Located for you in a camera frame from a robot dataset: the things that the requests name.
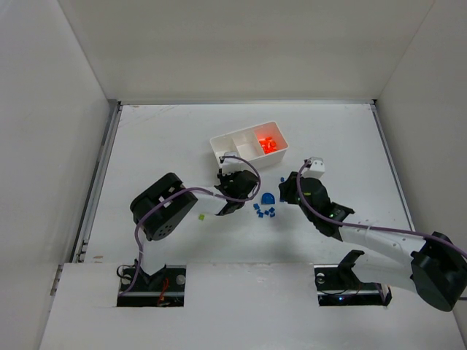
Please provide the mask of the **blue arch lego piece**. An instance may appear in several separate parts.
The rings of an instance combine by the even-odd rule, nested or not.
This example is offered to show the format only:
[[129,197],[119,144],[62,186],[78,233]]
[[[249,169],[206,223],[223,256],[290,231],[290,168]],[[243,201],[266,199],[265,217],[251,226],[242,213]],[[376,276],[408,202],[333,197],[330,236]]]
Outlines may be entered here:
[[270,192],[265,192],[261,196],[261,204],[262,205],[274,205],[276,203],[275,197]]

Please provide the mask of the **white three-compartment container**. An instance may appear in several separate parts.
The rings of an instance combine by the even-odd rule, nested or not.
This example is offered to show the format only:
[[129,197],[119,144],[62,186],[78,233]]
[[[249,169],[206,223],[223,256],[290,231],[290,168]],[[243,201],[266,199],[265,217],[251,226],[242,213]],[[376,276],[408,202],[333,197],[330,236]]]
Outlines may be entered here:
[[[278,150],[265,155],[258,142],[259,139],[272,137],[277,143]],[[220,168],[219,157],[229,151],[237,151],[239,157],[249,162],[256,170],[279,163],[287,149],[288,143],[276,122],[270,121],[260,125],[232,131],[213,137],[209,140]],[[251,167],[242,162],[242,171],[252,171]]]

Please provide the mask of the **large orange round lego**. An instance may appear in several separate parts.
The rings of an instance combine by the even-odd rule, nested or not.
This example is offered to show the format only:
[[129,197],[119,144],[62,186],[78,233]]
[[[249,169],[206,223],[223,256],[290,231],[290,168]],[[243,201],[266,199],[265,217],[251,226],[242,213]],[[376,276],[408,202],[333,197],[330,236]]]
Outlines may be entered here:
[[277,143],[275,142],[275,140],[273,140],[272,137],[266,137],[264,139],[259,139],[258,142],[265,155],[276,152],[278,150]]

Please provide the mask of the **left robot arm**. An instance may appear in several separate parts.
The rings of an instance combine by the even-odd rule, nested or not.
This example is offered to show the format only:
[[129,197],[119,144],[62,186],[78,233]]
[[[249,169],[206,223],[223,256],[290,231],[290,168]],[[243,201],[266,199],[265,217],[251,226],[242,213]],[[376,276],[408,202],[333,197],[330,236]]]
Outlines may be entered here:
[[259,191],[258,173],[248,170],[218,174],[214,187],[186,187],[174,173],[167,173],[138,195],[130,205],[135,227],[138,257],[132,284],[154,290],[166,275],[166,266],[156,270],[144,261],[143,233],[146,241],[168,237],[189,214],[224,217],[242,209]]

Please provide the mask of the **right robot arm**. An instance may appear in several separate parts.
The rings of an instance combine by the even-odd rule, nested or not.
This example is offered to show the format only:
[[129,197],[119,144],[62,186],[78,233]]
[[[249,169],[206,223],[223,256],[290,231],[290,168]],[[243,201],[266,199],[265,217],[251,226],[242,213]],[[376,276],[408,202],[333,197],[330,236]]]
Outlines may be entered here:
[[346,289],[389,284],[416,293],[428,305],[451,311],[466,289],[466,252],[444,234],[377,227],[333,202],[319,179],[293,171],[279,184],[280,198],[297,205],[327,238],[355,244],[338,265]]

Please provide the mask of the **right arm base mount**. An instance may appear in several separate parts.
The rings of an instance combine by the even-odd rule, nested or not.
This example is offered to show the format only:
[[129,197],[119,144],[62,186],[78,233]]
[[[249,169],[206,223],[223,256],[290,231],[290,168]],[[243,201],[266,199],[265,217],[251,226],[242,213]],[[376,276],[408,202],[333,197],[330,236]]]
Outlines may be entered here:
[[314,283],[320,307],[381,306],[393,299],[389,286],[362,282],[353,272],[355,262],[364,255],[352,250],[339,264],[314,265]]

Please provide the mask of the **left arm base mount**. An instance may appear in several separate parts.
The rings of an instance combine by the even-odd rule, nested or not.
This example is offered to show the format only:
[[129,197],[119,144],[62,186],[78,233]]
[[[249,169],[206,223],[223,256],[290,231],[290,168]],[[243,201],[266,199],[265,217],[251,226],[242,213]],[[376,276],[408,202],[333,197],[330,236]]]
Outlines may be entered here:
[[121,308],[178,308],[185,303],[187,268],[185,265],[165,265],[148,274],[142,268],[135,276],[136,265],[117,269],[120,285],[116,306]]

